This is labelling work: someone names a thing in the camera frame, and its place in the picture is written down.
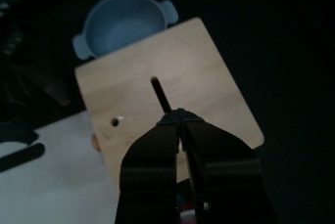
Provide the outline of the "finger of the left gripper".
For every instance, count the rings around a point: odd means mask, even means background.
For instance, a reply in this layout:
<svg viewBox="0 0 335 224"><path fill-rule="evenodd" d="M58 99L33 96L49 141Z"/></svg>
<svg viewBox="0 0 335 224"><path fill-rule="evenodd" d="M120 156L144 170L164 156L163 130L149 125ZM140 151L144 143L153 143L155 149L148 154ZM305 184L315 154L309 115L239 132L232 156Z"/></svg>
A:
<svg viewBox="0 0 335 224"><path fill-rule="evenodd" d="M31 145L38 138L39 135L22 119L0 122L0 143L18 142Z"/></svg>
<svg viewBox="0 0 335 224"><path fill-rule="evenodd" d="M57 79L53 72L45 68L38 68L38 78L42 89L60 106L69 106L73 101L62 82Z"/></svg>

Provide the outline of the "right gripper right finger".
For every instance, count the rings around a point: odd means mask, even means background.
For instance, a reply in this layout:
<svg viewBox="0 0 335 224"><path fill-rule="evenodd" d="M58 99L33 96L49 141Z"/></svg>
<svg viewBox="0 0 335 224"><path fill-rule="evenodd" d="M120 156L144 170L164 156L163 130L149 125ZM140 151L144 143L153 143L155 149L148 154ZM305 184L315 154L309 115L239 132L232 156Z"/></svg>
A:
<svg viewBox="0 0 335 224"><path fill-rule="evenodd" d="M186 110L181 111L181 126L196 224L278 224L253 148Z"/></svg>

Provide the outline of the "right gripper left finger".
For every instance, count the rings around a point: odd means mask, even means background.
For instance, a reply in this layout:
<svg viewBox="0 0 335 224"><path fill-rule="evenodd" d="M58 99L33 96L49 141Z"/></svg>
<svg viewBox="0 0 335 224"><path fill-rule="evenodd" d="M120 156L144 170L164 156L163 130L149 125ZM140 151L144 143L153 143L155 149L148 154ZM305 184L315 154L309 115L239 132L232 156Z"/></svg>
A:
<svg viewBox="0 0 335 224"><path fill-rule="evenodd" d="M179 224L180 113L167 113L135 141L121 165L116 224Z"/></svg>

